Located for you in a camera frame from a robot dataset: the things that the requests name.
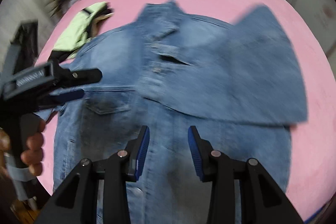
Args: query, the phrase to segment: pocket flap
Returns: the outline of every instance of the pocket flap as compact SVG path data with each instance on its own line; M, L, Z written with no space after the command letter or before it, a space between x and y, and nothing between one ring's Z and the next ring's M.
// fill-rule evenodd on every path
M85 106L97 114L130 110L132 91L86 91Z

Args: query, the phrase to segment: jacket collar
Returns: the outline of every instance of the jacket collar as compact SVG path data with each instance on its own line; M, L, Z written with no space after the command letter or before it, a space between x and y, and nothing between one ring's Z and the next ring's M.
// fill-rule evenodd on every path
M157 41L179 30L185 15L174 0L169 0L163 4L147 4L135 24L147 39Z

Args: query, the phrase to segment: black clamp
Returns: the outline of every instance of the black clamp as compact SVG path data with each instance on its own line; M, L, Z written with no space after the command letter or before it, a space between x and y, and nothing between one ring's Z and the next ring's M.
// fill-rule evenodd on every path
M212 182L207 224L235 223L234 180L240 181L242 224L303 224L297 211L256 159L232 160L201 139L195 126L188 142L197 176Z
M61 68L57 61L25 68L21 57L22 45L12 43L0 78L0 128L11 140L11 150L6 153L5 160L17 197L33 204L36 178L21 161L21 153L27 149L26 139L38 131L41 120L33 113L82 98L84 91L81 89L57 96L49 93L59 88L99 82L102 73L98 69L70 71Z
M34 224L96 223L98 182L104 180L103 222L131 224L126 181L142 175L150 131L142 126L139 136L106 160L82 159L51 196Z

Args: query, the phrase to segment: denim jacket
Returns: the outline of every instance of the denim jacket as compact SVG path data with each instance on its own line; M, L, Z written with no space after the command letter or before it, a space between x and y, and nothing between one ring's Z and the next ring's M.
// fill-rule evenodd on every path
M288 126L306 120L305 88L291 43L271 11L237 24L148 4L135 22L83 46L71 70L99 68L99 83L59 112L54 189L80 159L108 158L151 131L145 167L127 184L133 224L204 224L211 184L196 176L190 125L229 157L258 159L285 191ZM98 217L102 222L102 199ZM240 221L236 206L237 223Z

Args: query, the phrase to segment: metal screw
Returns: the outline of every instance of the metal screw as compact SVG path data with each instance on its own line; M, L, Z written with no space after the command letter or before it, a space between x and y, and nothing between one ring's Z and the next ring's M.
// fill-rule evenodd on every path
M212 150L211 151L211 155L213 156L213 157L220 157L221 156L221 152L220 151L218 151L218 150Z
M127 154L128 154L128 153L127 153L126 150L120 150L120 151L118 152L118 156L119 156L120 158L126 157Z
M258 161L256 159L249 159L249 165L256 166Z
M87 166L89 163L90 163L90 160L89 160L89 159L82 159L82 160L81 160L81 164L82 164L82 166Z

